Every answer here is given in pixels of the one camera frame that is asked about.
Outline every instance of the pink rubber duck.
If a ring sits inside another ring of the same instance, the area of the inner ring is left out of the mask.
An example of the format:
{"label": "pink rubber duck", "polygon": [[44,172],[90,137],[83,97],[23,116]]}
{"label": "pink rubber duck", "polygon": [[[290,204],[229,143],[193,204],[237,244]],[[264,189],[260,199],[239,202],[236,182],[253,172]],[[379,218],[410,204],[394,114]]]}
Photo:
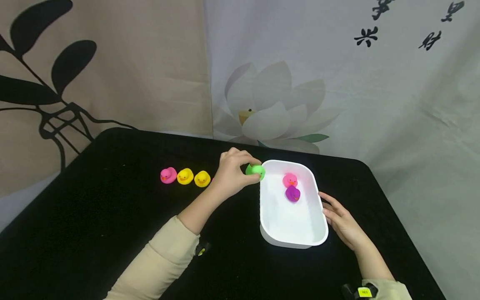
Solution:
{"label": "pink rubber duck", "polygon": [[290,185],[285,191],[285,197],[292,202],[296,202],[300,199],[300,191],[293,185]]}
{"label": "pink rubber duck", "polygon": [[289,186],[293,185],[294,187],[297,187],[297,176],[293,175],[292,173],[287,173],[283,177],[283,185],[285,185],[286,188]]}
{"label": "pink rubber duck", "polygon": [[166,169],[163,169],[160,172],[160,181],[166,184],[170,184],[177,180],[177,171],[175,171],[174,168],[169,167]]}

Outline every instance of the black tablecloth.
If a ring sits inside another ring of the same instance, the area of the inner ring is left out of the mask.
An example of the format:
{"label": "black tablecloth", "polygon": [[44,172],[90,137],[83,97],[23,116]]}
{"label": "black tablecloth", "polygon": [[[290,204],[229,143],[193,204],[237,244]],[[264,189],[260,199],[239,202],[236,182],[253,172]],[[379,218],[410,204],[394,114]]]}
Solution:
{"label": "black tablecloth", "polygon": [[[445,299],[369,168],[360,161],[185,136],[111,129],[100,134],[2,233],[0,299],[102,299],[166,221],[203,189],[165,185],[166,167],[214,174],[236,146],[265,161],[307,166],[319,189],[350,210],[413,299]],[[212,244],[161,299],[341,299],[359,285],[353,252],[330,230],[306,250],[268,244],[259,231],[259,186],[208,220]]]}

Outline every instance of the beige sweater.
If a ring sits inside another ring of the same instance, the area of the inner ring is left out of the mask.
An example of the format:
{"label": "beige sweater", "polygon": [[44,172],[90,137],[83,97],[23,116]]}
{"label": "beige sweater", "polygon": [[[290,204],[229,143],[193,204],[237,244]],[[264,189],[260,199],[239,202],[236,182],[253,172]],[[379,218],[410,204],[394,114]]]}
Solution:
{"label": "beige sweater", "polygon": [[[135,257],[105,300],[157,300],[192,260],[200,236],[193,234],[175,216]],[[405,285],[388,280],[363,280],[374,284],[380,300],[411,299]]]}

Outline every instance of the green leaf painting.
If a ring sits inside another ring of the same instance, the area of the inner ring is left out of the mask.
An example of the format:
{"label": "green leaf painting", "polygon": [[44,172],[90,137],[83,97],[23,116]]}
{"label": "green leaf painting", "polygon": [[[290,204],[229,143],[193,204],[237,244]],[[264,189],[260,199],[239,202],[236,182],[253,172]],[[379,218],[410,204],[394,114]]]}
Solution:
{"label": "green leaf painting", "polygon": [[309,143],[316,143],[316,142],[326,140],[328,138],[329,138],[328,135],[314,133],[314,134],[299,136],[299,137],[294,138],[293,140],[301,140],[301,141],[306,141],[306,142],[309,142]]}

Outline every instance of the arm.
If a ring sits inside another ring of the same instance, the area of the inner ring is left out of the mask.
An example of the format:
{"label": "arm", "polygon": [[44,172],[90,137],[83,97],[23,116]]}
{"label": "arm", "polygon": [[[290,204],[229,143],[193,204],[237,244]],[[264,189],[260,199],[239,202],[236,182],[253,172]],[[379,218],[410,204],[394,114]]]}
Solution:
{"label": "arm", "polygon": [[222,153],[215,182],[156,233],[119,277],[106,300],[160,298],[189,265],[200,231],[213,211],[244,186],[260,181],[258,174],[242,173],[240,166],[246,163],[261,164],[236,148]]}
{"label": "arm", "polygon": [[362,284],[372,283],[378,288],[376,299],[411,299],[405,285],[395,281],[377,247],[361,229],[350,212],[334,197],[319,192],[330,204],[324,205],[324,214],[340,239],[354,251],[361,275]]}

